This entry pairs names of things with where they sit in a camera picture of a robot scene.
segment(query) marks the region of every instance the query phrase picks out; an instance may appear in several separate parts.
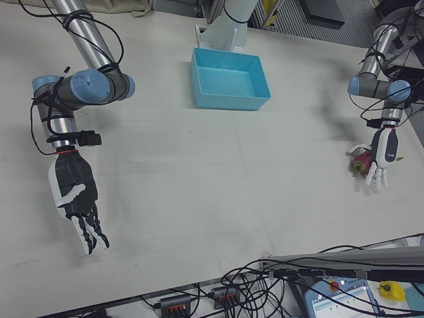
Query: blue box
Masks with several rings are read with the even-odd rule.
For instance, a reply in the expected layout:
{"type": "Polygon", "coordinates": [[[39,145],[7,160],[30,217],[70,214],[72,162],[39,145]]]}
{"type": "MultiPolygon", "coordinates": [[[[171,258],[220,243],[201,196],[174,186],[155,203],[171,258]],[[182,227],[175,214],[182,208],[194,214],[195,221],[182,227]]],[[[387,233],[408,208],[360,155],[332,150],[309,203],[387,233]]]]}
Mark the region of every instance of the blue box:
{"type": "Polygon", "coordinates": [[[194,48],[190,72],[199,108],[255,111],[271,98],[255,55],[194,48]]]}

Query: screen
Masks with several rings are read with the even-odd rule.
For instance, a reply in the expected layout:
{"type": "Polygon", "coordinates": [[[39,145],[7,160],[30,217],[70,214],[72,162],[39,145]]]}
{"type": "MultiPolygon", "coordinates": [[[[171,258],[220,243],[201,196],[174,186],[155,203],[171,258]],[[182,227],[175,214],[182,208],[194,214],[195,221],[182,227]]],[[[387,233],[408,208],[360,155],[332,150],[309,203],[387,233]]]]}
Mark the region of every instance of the screen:
{"type": "MultiPolygon", "coordinates": [[[[356,296],[359,299],[370,301],[370,298],[368,297],[368,293],[366,291],[366,287],[363,285],[354,286],[350,290],[346,290],[346,292],[356,296]]],[[[362,301],[359,301],[343,293],[340,293],[339,295],[334,296],[333,299],[343,304],[346,304],[348,306],[355,307],[357,309],[366,310],[371,313],[374,312],[371,305],[364,303],[362,301]]],[[[336,303],[333,303],[332,301],[322,296],[319,296],[318,299],[314,300],[312,306],[313,306],[313,311],[315,313],[316,318],[359,318],[359,317],[370,318],[372,317],[369,315],[365,315],[363,313],[358,313],[356,311],[353,311],[349,308],[343,307],[336,303]]]]}

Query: red fruit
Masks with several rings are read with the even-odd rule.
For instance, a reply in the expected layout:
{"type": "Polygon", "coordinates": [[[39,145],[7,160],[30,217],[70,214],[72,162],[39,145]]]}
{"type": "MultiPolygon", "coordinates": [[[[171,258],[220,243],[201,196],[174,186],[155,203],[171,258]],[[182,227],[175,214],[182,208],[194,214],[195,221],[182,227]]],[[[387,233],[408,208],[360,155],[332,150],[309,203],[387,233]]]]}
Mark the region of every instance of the red fruit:
{"type": "Polygon", "coordinates": [[[355,156],[352,160],[352,170],[355,174],[366,176],[371,168],[371,150],[355,156]]]}

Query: table surface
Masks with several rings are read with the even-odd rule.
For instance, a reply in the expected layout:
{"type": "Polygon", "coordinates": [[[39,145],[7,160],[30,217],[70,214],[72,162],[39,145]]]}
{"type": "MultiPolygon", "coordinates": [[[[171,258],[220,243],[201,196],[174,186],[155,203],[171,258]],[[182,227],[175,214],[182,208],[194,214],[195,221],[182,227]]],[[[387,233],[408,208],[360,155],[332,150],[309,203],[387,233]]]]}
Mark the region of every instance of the table surface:
{"type": "MultiPolygon", "coordinates": [[[[348,169],[346,151],[374,133],[346,94],[366,50],[249,29],[245,52],[260,56],[271,100],[256,112],[197,109],[189,63],[199,20],[95,14],[122,36],[121,68],[137,91],[76,112],[80,129],[102,135],[102,146],[81,154],[111,242],[85,256],[55,210],[53,158],[32,143],[29,107],[32,78],[86,66],[54,19],[6,3],[0,12],[2,316],[46,315],[217,278],[261,256],[422,231],[424,151],[409,123],[398,129],[405,159],[390,168],[389,189],[366,187],[348,169]]],[[[35,127],[43,144],[38,118],[35,127]]]]}

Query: black and white robotic hand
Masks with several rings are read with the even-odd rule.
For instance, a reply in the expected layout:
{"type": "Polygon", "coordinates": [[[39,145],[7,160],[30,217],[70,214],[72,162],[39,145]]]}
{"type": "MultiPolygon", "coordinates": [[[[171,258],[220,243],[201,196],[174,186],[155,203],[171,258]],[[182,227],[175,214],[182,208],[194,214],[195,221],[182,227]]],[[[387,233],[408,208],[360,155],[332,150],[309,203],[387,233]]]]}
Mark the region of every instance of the black and white robotic hand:
{"type": "Polygon", "coordinates": [[[374,42],[365,55],[361,70],[351,79],[347,89],[351,95],[384,101],[381,117],[367,119],[368,127],[378,129],[371,145],[359,144],[350,150],[350,153],[355,155],[365,150],[371,151],[372,163],[365,179],[367,185],[374,184],[377,188],[381,188],[381,185],[388,187],[388,168],[396,161],[398,151],[396,127],[399,126],[405,107],[423,98],[420,89],[413,90],[418,85],[422,88],[423,79],[414,79],[411,75],[404,76],[403,66],[392,67],[390,64],[396,56],[407,52],[408,49],[411,50],[413,45],[422,40],[418,34],[424,32],[423,17],[424,0],[420,0],[415,7],[402,8],[385,17],[374,32],[374,42]],[[408,42],[393,58],[387,59],[386,54],[390,46],[399,37],[407,39],[408,42]],[[388,81],[378,79],[381,71],[388,76],[388,81]]]}
{"type": "Polygon", "coordinates": [[[94,131],[79,131],[74,111],[86,105],[106,105],[130,98],[135,84],[119,68],[123,50],[119,61],[115,62],[95,25],[98,21],[81,0],[52,2],[58,12],[56,17],[61,18],[62,26],[70,33],[89,69],[68,76],[67,68],[62,77],[48,75],[35,78],[32,81],[32,106],[38,108],[46,142],[54,149],[56,157],[48,171],[56,208],[64,219],[73,223],[83,250],[89,255],[97,243],[104,249],[109,248],[109,240],[100,227],[93,172],[76,146],[100,145],[101,137],[94,131]]]}
{"type": "Polygon", "coordinates": [[[358,144],[350,149],[351,154],[358,154],[363,150],[371,151],[371,167],[365,178],[369,186],[374,184],[378,189],[382,185],[389,187],[387,168],[396,161],[398,152],[398,137],[395,128],[382,128],[378,130],[372,144],[358,144]]]}
{"type": "Polygon", "coordinates": [[[109,241],[103,234],[97,213],[97,187],[91,167],[75,148],[56,153],[48,179],[61,217],[72,221],[86,255],[98,242],[104,249],[109,241]]]}

